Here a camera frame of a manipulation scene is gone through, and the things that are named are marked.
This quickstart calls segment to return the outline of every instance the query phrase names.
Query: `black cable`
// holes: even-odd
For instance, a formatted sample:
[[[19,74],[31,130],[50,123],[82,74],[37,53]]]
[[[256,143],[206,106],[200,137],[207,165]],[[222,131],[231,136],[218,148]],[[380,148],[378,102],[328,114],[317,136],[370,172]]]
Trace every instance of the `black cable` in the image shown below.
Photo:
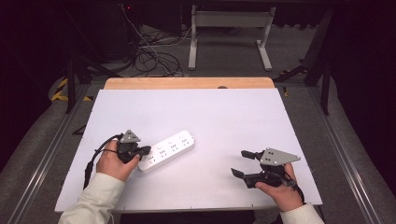
[[[288,176],[289,180],[293,180],[293,179],[291,178],[291,176],[290,176],[287,172],[285,172],[285,174]],[[303,193],[303,191],[300,189],[300,187],[297,185],[297,181],[294,180],[294,182],[295,182],[295,185],[292,186],[292,187],[293,187],[294,190],[297,190],[298,194],[300,195],[301,201],[303,202],[303,204],[305,204],[305,196],[304,196],[304,193]]]
[[[170,35],[166,32],[162,32],[162,31],[153,31],[153,32],[148,32],[148,33],[142,34],[142,35],[139,34],[139,32],[137,31],[135,26],[132,24],[132,22],[129,20],[128,16],[126,15],[123,6],[122,5],[119,5],[119,6],[120,6],[121,14],[123,15],[123,18],[124,18],[125,25],[128,30],[128,34],[130,34],[132,39],[134,39],[134,34],[139,35],[140,41],[144,41],[144,43],[142,42],[142,43],[137,44],[137,50],[135,53],[134,61],[131,60],[124,66],[117,68],[117,69],[112,69],[110,71],[114,72],[114,73],[118,73],[118,72],[121,72],[124,69],[127,69],[128,67],[132,66],[135,70],[138,71],[138,73],[130,75],[130,77],[137,77],[137,76],[141,76],[141,75],[148,77],[149,72],[155,70],[158,67],[158,65],[160,65],[165,70],[165,73],[162,75],[162,77],[169,77],[169,76],[174,76],[177,73],[182,73],[183,71],[181,69],[180,62],[178,61],[178,59],[175,56],[167,54],[167,53],[157,52],[151,46],[152,44],[158,43],[159,41],[163,40],[164,38],[167,38],[167,37],[173,36],[173,35]],[[180,37],[176,40],[171,41],[170,43],[167,43],[167,44],[173,44],[179,40],[180,40]],[[153,52],[148,49],[145,49],[144,48],[145,46],[150,47]],[[93,73],[94,74],[103,74],[103,72],[101,72],[101,71],[94,71]]]
[[[107,149],[102,149],[107,143],[109,143],[111,140],[114,138],[121,139],[123,137],[123,134],[116,134],[109,139],[107,139],[101,146],[99,146],[98,149],[95,150],[95,153],[92,156],[92,159],[90,162],[88,162],[87,167],[85,168],[85,179],[84,179],[84,189],[87,188],[88,184],[90,183],[91,179],[91,173],[93,170],[93,163],[96,159],[96,157],[103,151]]]

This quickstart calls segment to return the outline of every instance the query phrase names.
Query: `electrical outlet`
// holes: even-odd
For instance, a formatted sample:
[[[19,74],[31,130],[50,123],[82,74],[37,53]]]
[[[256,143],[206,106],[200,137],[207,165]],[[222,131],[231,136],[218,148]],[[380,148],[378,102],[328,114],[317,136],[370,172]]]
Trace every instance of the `electrical outlet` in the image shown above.
[[[195,140],[191,134],[182,131],[152,146],[150,153],[143,157],[138,167],[144,174],[147,174],[192,150],[194,146]]]

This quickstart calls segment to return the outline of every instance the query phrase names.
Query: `person's right hand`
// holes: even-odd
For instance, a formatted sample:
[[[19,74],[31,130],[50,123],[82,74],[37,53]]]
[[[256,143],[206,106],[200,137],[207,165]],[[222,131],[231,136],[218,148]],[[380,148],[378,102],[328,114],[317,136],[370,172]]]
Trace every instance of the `person's right hand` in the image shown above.
[[[118,180],[125,182],[128,179],[129,174],[139,163],[139,154],[128,163],[124,164],[117,155],[117,141],[111,141],[105,147],[102,152],[102,156],[96,163],[96,172],[105,175],[111,175]]]
[[[285,172],[290,176],[288,178],[296,180],[293,167],[290,163],[285,164]],[[292,187],[286,187],[282,184],[281,186],[275,188],[265,183],[257,182],[256,188],[271,196],[277,207],[282,212],[289,212],[303,206],[300,195],[298,194],[297,190],[293,189]]]

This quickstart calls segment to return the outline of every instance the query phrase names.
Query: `cable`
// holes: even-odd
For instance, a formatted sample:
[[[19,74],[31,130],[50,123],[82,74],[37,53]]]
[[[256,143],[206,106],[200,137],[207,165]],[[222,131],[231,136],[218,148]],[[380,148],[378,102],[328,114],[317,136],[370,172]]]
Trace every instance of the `cable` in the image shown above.
[[[114,138],[122,138],[123,134],[116,134],[110,138],[108,138],[101,146],[99,146],[98,149],[95,150],[95,153],[92,156],[92,159],[90,162],[88,162],[87,167],[85,168],[85,179],[84,179],[84,188],[87,188],[88,184],[90,183],[90,179],[91,179],[91,173],[93,170],[93,162],[95,161],[96,157],[103,151],[103,147],[109,143],[111,140],[113,140]]]
[[[162,67],[165,70],[165,73],[161,77],[169,77],[169,76],[174,76],[175,74],[181,74],[184,76],[182,73],[182,69],[180,66],[180,63],[178,59],[168,53],[162,53],[162,52],[157,52],[158,55],[158,63],[152,63],[154,59],[154,55],[152,54],[151,51],[146,50],[146,49],[140,49],[137,54],[137,60],[135,64],[135,69],[139,71],[140,73],[131,75],[131,77],[137,77],[143,74],[146,74],[146,77],[149,75],[149,72],[153,71],[154,69],[157,68],[157,66]]]
[[[111,218],[111,224],[114,224],[114,217],[113,217],[113,214],[110,214],[110,218]]]
[[[187,33],[184,35],[184,37],[182,37],[182,38],[180,38],[180,36],[174,36],[174,35],[169,35],[169,34],[167,34],[167,33],[164,33],[164,32],[162,32],[162,31],[151,31],[151,32],[148,32],[148,33],[145,33],[145,34],[143,34],[144,36],[147,36],[148,38],[150,38],[150,45],[152,46],[152,47],[157,47],[157,46],[174,46],[174,45],[177,45],[177,44],[179,44],[179,43],[181,43],[184,39],[186,39],[187,38],[187,35],[188,35],[188,33],[190,32],[190,30],[191,30],[191,27],[190,28],[188,28],[188,29],[185,29],[185,30],[183,30],[183,32],[186,32],[187,31]],[[158,42],[164,42],[164,41],[167,41],[167,40],[173,40],[173,41],[171,41],[171,42],[169,42],[169,43],[166,43],[166,44],[163,44],[163,45],[153,45],[153,44],[155,44],[155,43],[158,43]]]
[[[181,38],[181,40],[180,40],[180,38],[178,39],[178,40],[180,40],[180,41],[178,41],[176,44],[174,44],[174,43],[168,43],[168,44],[163,44],[163,45],[154,45],[154,46],[151,46],[152,48],[158,48],[158,47],[166,47],[166,46],[175,46],[175,45],[178,45],[178,44],[180,44],[181,42],[183,42],[186,38],[187,38],[187,35],[189,34],[189,32],[190,32],[190,30],[191,30],[191,28],[192,27],[190,27],[190,29],[187,31],[187,33],[183,36],[183,38]]]
[[[291,176],[287,173],[287,172],[285,172],[285,174],[288,176],[288,178],[289,178],[289,180],[293,180],[292,178],[291,178]],[[292,188],[294,189],[294,190],[297,190],[297,192],[298,192],[298,194],[300,195],[300,198],[301,198],[301,201],[303,202],[303,204],[305,204],[305,196],[304,196],[304,193],[303,193],[303,191],[300,189],[300,187],[297,185],[297,182],[295,181],[295,180],[293,180],[294,181],[294,186],[292,186]]]
[[[154,51],[154,53],[157,55],[157,51],[155,51],[154,48],[151,47],[151,45],[146,41],[146,39],[137,31],[136,27],[134,26],[134,24],[128,19],[128,16],[125,13],[125,8],[123,7],[123,4],[118,4],[118,6],[120,7],[122,14],[124,15],[124,18],[128,21],[128,24],[132,25],[132,27],[134,27],[134,30],[136,31],[136,33],[140,36],[140,38],[142,38],[142,40],[147,44],[147,46],[149,46],[152,51]]]
[[[73,17],[70,15],[70,13],[68,12],[68,10],[65,8],[65,6],[63,4],[61,4],[64,12],[67,14],[67,16],[69,17],[69,19],[71,20],[71,22],[73,22],[74,26],[76,27],[76,29],[78,30],[78,32],[80,33],[80,35],[83,37],[83,39],[87,42],[87,44],[90,46],[90,48],[92,49],[92,52],[95,54],[95,56],[100,59],[103,62],[107,62],[106,59],[103,59],[94,49],[93,45],[91,44],[91,42],[88,40],[88,38],[83,34],[83,32],[79,29],[78,25],[76,24],[76,22],[74,21]],[[118,67],[118,68],[114,68],[114,69],[109,69],[111,72],[114,73],[119,73],[127,68],[129,68],[132,64],[134,64],[134,60],[130,60],[127,64]],[[102,74],[100,71],[97,71],[95,69],[93,69],[94,71],[92,72],[94,75],[98,75],[98,74]]]

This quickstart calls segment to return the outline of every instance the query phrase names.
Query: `white tabletop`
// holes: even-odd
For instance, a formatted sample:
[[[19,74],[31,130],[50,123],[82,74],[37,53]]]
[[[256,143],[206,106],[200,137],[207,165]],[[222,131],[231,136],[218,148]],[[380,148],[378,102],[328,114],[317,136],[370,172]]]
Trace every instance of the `white tabletop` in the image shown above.
[[[267,147],[302,158],[293,167],[305,201],[322,204],[277,89],[106,90],[95,101],[55,211],[77,201],[94,150],[128,129],[142,139],[139,146],[152,146],[186,130],[193,135],[195,148],[148,174],[133,171],[116,212],[275,206],[269,196],[248,189],[231,172],[231,168],[245,174],[260,172],[259,162],[240,152]]]

